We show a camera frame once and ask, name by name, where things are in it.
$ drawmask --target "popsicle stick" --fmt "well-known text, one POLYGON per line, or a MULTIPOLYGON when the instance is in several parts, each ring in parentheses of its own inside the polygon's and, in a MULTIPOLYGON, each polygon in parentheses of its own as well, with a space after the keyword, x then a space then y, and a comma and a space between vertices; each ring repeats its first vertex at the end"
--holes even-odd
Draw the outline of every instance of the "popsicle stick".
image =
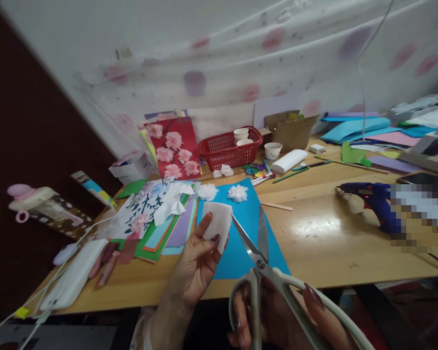
POLYGON ((293 208, 291 208, 291 207, 286 207, 286 206, 282 206, 282 205, 274 204, 274 203, 261 202, 261 204, 262 204, 262 205, 266 205, 266 206, 268 206, 268 207, 274 207, 274 208, 279 208, 279 209, 284 209, 284 210, 290 210, 290 211, 293 210, 293 208))
POLYGON ((371 171, 374 171, 374 172, 377 172, 377 173, 389 174, 389 171, 387 171, 387 170, 375 169, 375 168, 370 168, 370 167, 366 167, 366 166, 363 166, 363 165, 357 165, 357 164, 352 164, 352 163, 341 162, 341 161, 338 161, 338 160, 328 159, 328 158, 324 158, 324 157, 320 157, 320 156, 315 156, 315 158, 322 159, 322 160, 332 160, 334 163, 339 163, 339 164, 343 164, 343 165, 349 165, 349 166, 353 166, 354 168, 366 169, 366 170, 371 170, 371 171))

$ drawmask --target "pixelated area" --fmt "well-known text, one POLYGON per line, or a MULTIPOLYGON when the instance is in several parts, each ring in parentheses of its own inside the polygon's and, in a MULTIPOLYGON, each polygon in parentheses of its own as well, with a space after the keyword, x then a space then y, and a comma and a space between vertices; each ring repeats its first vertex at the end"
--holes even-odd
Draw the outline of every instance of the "pixelated area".
POLYGON ((391 245, 399 252, 429 253, 438 246, 438 187, 391 186, 391 245))

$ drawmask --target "glue gun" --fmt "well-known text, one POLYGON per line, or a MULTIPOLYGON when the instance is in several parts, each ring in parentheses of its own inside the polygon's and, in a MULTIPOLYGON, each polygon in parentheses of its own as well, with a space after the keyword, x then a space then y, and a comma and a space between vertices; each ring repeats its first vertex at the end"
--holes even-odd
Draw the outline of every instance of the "glue gun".
POLYGON ((352 193, 365 202, 364 209, 372 209, 380 221, 380 230, 391 234, 391 185, 371 182, 348 182, 337 186, 346 193, 352 193))

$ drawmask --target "fingernail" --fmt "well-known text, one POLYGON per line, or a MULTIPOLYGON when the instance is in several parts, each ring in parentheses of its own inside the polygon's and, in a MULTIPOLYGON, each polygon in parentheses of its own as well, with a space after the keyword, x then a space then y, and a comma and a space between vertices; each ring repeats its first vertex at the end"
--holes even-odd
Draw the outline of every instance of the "fingernail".
POLYGON ((235 327, 237 328, 237 331, 240 329, 240 318, 237 313, 235 314, 235 327))
POLYGON ((240 333, 240 334, 238 335, 238 341, 239 341, 239 343, 240 343, 240 348, 243 349, 243 347, 245 346, 245 340, 243 339, 243 335, 242 335, 242 333, 240 333))
POLYGON ((313 297, 313 299, 315 299, 315 301, 318 303, 318 305, 324 311, 326 308, 325 308, 325 305, 324 305, 323 301, 321 300, 320 296, 318 295, 318 293, 307 283, 305 283, 305 288, 310 289, 311 296, 313 297))
POLYGON ((216 236, 214 236, 213 238, 211 238, 211 243, 215 244, 218 240, 220 239, 219 234, 217 234, 216 236))

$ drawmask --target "red card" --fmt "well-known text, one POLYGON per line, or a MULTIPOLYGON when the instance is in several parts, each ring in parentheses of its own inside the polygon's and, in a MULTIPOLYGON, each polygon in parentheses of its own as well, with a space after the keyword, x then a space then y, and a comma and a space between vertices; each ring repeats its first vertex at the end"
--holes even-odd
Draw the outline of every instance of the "red card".
POLYGON ((200 177, 200 155, 190 117, 146 123, 156 150, 159 173, 176 180, 200 177))

